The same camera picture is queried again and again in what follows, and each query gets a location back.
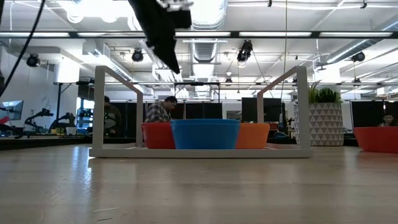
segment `potted plant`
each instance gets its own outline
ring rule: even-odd
[[[319,82],[308,89],[310,109],[310,142],[312,146],[342,146],[343,116],[340,94],[329,89],[317,89]],[[294,106],[296,142],[300,144],[299,108]]]

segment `security camera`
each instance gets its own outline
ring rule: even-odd
[[[26,64],[29,67],[37,68],[40,66],[40,59],[38,54],[30,54],[29,58],[26,60]]]
[[[142,49],[134,49],[134,53],[132,53],[131,59],[133,62],[141,62],[144,59]]]

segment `red bowl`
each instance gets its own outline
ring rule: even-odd
[[[144,133],[144,141],[148,149],[175,149],[170,123],[143,123],[142,132]]]
[[[354,128],[354,134],[364,151],[398,153],[398,127]]]

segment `white metal frame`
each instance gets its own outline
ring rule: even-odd
[[[93,118],[93,149],[103,149],[104,142],[104,96],[105,96],[105,75],[108,74],[127,86],[137,94],[137,126],[136,126],[136,145],[142,147],[142,120],[144,112],[144,95],[134,85],[120,77],[116,72],[107,66],[97,66],[95,68],[94,84],[94,118]]]
[[[104,129],[104,85],[105,74],[111,75],[119,82],[126,85],[132,91],[137,93],[137,136],[136,147],[104,147],[103,129]],[[110,68],[98,66],[95,69],[95,95],[94,95],[94,121],[93,121],[93,147],[90,149],[91,157],[107,158],[309,158],[313,156],[310,149],[309,136],[309,108],[308,108],[308,83],[307,68],[303,66],[295,67],[273,81],[257,94],[257,115],[258,122],[264,122],[263,95],[266,91],[272,89],[278,83],[286,78],[297,74],[298,91],[298,109],[300,110],[300,149],[231,149],[231,150],[175,150],[175,149],[146,149],[142,147],[141,124],[143,118],[143,94],[134,87],[134,85]]]

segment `robotic arm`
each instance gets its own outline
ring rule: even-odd
[[[59,121],[63,120],[63,119],[67,119],[69,120],[69,123],[59,123]],[[76,117],[73,115],[73,113],[66,113],[65,115],[63,115],[62,117],[56,119],[50,126],[49,131],[51,131],[51,129],[57,128],[57,127],[61,127],[61,128],[66,128],[66,127],[75,127],[75,119]]]
[[[40,129],[44,129],[44,128],[41,127],[41,126],[36,125],[36,122],[34,122],[33,119],[35,119],[37,117],[53,116],[53,115],[54,114],[51,113],[50,110],[47,110],[47,109],[43,108],[42,111],[38,112],[37,114],[35,114],[35,115],[31,116],[31,117],[28,117],[25,120],[25,124],[34,127],[36,132],[40,132]]]

